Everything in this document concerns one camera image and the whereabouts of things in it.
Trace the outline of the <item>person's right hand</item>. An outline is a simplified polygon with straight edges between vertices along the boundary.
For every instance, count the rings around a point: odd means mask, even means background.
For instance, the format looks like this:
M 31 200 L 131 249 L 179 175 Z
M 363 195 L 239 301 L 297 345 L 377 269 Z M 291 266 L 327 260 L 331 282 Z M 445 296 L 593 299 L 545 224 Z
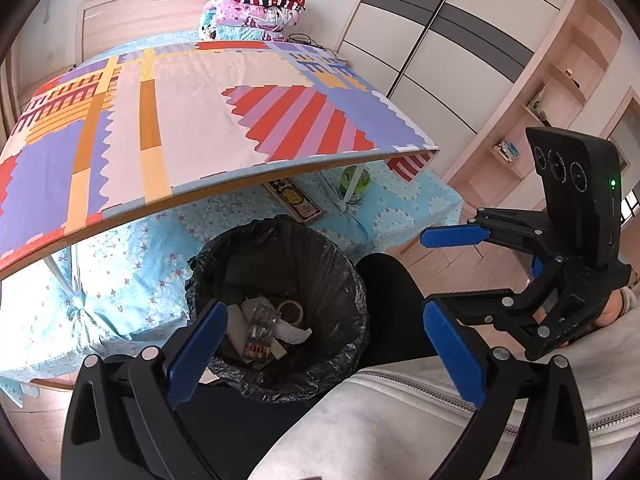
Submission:
M 613 324 L 619 318 L 622 318 L 625 314 L 634 310 L 636 307 L 638 307 L 637 296 L 628 286 L 614 290 L 610 295 L 610 298 L 608 298 L 608 302 L 600 316 L 590 325 L 586 326 L 581 332 L 571 336 L 568 341 L 564 341 L 560 344 L 560 347 L 566 347 L 569 344 L 578 341 L 578 339 L 600 330 L 600 328 Z

